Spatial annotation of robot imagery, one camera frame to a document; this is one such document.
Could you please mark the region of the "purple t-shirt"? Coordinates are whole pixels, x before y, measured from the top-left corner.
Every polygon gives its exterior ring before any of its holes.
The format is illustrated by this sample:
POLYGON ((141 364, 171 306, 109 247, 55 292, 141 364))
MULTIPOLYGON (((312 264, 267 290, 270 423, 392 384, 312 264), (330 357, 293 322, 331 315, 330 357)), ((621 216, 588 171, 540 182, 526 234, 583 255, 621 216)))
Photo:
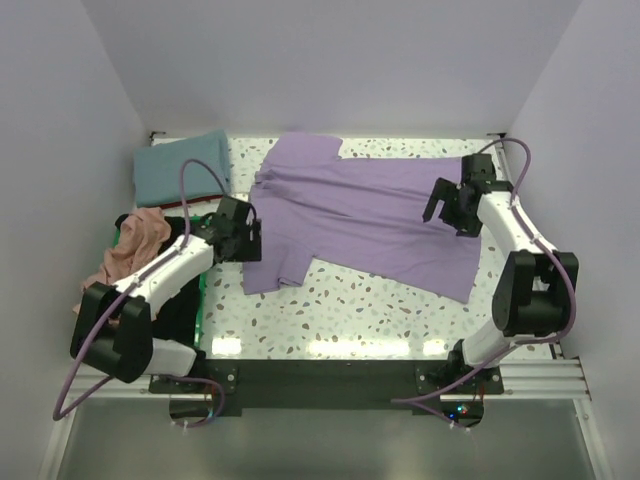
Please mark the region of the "purple t-shirt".
POLYGON ((435 182, 457 181, 453 158, 340 156, 341 139, 281 136, 249 193, 262 224, 262 258, 243 266, 245 294, 301 286, 313 260, 468 301, 481 242, 424 209, 435 182))

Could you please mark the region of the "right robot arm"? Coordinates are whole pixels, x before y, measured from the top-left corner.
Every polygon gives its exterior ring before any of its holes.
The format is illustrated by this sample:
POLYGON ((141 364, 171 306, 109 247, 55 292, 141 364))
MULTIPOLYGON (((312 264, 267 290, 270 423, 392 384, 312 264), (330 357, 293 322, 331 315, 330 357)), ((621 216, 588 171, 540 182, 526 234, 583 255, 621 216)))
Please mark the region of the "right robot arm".
POLYGON ((459 340, 446 362, 427 375, 441 390, 466 393, 518 347, 554 343, 568 333, 576 317, 579 261, 540 234, 523 212, 514 185, 498 178, 485 153, 462 158, 459 182, 436 181, 423 213, 424 221, 432 217, 462 237, 476 237, 487 228, 505 257, 490 320, 459 340))

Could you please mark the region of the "green plastic bin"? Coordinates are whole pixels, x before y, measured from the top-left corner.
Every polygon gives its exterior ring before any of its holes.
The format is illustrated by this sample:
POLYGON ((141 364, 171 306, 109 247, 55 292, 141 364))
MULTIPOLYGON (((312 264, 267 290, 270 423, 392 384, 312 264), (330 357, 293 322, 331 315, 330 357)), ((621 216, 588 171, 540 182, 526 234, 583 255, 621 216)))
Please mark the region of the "green plastic bin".
MULTIPOLYGON (((115 228, 117 230, 117 233, 115 234, 115 239, 113 242, 113 246, 116 246, 117 243, 120 240, 120 236, 121 233, 123 233, 123 224, 125 222, 125 220, 127 220, 127 218, 129 218, 131 215, 125 213, 125 214, 121 214, 119 217, 117 217, 117 219, 115 220, 115 228)), ((166 222, 169 224, 170 228, 171 228, 171 234, 169 235, 169 238, 167 240, 165 240, 159 250, 158 250, 158 254, 164 253, 164 251, 166 251, 178 238, 179 235, 184 233, 184 219, 181 217, 174 217, 174 216, 167 216, 164 217, 164 219, 166 220, 166 222)), ((200 304, 200 308, 197 314, 197 319, 196 319, 196 331, 195 331, 195 339, 194 339, 194 345, 195 347, 199 347, 200 346, 200 342, 203 338, 204 332, 203 332, 203 322, 204 322, 204 300, 205 300, 205 290, 207 287, 207 280, 206 280, 206 273, 202 273, 199 275, 200 277, 200 290, 201 290, 201 304, 200 304)))

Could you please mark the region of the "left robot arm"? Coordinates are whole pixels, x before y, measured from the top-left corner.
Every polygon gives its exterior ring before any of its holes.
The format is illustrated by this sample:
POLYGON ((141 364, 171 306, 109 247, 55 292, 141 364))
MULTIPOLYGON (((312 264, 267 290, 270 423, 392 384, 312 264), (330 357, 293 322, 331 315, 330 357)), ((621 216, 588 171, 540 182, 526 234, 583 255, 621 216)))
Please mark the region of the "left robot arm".
POLYGON ((217 210, 186 224, 185 233, 138 272, 112 285, 92 284, 83 294, 70 345, 77 365, 131 383, 171 377, 185 392, 200 390, 207 368, 198 349, 159 339, 153 319, 189 281, 226 262, 261 260, 261 220, 254 206, 223 197, 217 210))

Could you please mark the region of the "pink crumpled t-shirt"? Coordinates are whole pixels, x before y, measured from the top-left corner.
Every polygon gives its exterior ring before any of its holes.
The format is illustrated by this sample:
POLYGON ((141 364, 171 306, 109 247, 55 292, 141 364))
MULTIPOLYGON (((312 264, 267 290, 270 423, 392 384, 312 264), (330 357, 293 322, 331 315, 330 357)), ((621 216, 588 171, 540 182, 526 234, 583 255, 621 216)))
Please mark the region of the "pink crumpled t-shirt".
POLYGON ((82 283, 82 293, 96 282, 112 285, 145 267, 159 255, 172 232, 158 207, 136 208, 119 218, 116 228, 116 244, 104 252, 98 271, 82 283))

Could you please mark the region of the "black t-shirt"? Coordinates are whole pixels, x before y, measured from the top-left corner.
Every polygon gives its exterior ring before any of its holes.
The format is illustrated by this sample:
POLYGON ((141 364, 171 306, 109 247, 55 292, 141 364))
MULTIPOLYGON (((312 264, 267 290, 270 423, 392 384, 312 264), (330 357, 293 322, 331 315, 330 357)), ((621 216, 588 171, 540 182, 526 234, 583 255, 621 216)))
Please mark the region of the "black t-shirt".
POLYGON ((154 337, 194 345, 200 304, 200 277, 196 276, 164 303, 153 321, 154 337))

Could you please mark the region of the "folded blue t-shirt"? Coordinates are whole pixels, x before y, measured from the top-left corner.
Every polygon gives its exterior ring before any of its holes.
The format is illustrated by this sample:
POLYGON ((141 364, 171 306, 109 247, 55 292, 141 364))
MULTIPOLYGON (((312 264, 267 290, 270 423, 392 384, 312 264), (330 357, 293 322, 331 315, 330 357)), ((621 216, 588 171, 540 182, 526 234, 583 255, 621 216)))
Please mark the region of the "folded blue t-shirt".
POLYGON ((187 200, 230 192, 229 145, 223 130, 135 151, 133 182, 138 207, 179 202, 180 178, 187 200))

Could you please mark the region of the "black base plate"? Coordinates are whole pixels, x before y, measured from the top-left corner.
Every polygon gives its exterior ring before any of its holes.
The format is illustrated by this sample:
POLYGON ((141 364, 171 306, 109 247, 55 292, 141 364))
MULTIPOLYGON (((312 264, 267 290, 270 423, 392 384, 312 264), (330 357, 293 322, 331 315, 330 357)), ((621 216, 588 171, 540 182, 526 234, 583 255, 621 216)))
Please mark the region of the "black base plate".
POLYGON ((170 413, 178 419, 201 419, 208 407, 229 417, 254 409, 408 407, 474 426, 482 419, 484 398, 504 391, 499 368, 458 384, 469 370, 446 360, 206 360, 200 366, 205 384, 159 376, 150 382, 151 393, 172 396, 170 413), (200 400, 202 394, 212 395, 212 402, 200 400))

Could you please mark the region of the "aluminium frame rail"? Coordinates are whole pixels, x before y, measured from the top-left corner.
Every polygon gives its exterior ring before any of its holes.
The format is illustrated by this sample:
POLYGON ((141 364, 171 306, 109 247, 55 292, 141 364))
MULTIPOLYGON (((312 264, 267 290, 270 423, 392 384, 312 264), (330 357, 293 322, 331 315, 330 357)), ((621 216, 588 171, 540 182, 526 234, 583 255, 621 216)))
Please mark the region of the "aluminium frame rail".
MULTIPOLYGON (((513 360, 500 366, 504 391, 491 394, 484 388, 484 400, 590 400, 591 394, 579 360, 513 360)), ((152 393, 151 380, 133 383, 111 381, 93 393, 95 399, 203 400, 201 393, 152 393)))

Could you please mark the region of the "folded dark red t-shirt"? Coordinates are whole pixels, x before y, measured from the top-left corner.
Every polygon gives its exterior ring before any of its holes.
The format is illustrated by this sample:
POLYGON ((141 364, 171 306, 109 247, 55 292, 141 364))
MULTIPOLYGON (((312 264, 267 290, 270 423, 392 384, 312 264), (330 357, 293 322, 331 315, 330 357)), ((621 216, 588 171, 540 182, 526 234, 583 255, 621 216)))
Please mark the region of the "folded dark red t-shirt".
MULTIPOLYGON (((208 195, 208 196, 190 198, 190 199, 186 200, 186 204, 187 205, 193 205, 193 204, 202 203, 202 202, 211 202, 211 201, 214 201, 214 200, 219 200, 222 197, 223 197, 223 195, 208 195)), ((178 199, 176 201, 159 204, 158 208, 170 209, 170 208, 177 208, 177 207, 181 207, 181 206, 182 206, 182 201, 180 199, 178 199)))

